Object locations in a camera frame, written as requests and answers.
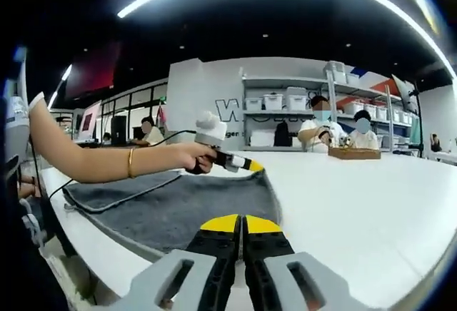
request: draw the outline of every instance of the gold bracelet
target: gold bracelet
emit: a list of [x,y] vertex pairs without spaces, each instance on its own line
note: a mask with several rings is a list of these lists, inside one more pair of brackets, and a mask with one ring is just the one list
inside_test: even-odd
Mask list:
[[131,150],[129,152],[129,166],[127,167],[127,173],[129,175],[129,178],[135,178],[131,172],[131,162],[134,157],[134,150],[135,150],[135,148],[131,148]]

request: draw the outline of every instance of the wooden tray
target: wooden tray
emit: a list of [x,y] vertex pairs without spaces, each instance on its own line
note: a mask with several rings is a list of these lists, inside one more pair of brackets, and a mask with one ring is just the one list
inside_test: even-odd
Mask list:
[[381,152],[372,149],[360,148],[332,148],[328,154],[341,160],[378,160],[381,159]]

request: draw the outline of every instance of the black bag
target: black bag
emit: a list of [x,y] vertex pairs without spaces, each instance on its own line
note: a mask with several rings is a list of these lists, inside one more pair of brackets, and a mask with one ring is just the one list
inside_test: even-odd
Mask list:
[[285,121],[277,125],[274,132],[274,146],[275,147],[291,147],[292,137],[288,132],[288,126]]

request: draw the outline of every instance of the black ceiling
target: black ceiling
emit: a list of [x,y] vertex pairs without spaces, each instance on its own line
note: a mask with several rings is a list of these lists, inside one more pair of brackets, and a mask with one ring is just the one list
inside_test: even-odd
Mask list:
[[[117,18],[131,1],[24,0],[26,22],[20,32],[23,41],[40,53],[41,67],[39,76],[28,77],[28,82],[42,82],[45,93],[52,94],[75,55],[110,39],[122,40],[123,51],[115,88],[104,96],[164,78],[170,63],[195,57],[338,60],[408,79],[437,60],[404,21],[372,0],[156,0],[125,19]],[[429,31],[412,0],[392,1]],[[452,22],[448,0],[436,1]],[[454,50],[452,33],[436,40],[446,51]],[[449,83],[439,72],[422,78],[422,90]],[[55,106],[90,102],[59,98]]]

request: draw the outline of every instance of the gray towel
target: gray towel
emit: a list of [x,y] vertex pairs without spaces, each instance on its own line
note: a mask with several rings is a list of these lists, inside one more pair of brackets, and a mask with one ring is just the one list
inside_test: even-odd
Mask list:
[[185,249],[212,218],[240,214],[281,220],[264,171],[244,178],[171,171],[106,184],[73,184],[64,192],[107,235],[151,261]]

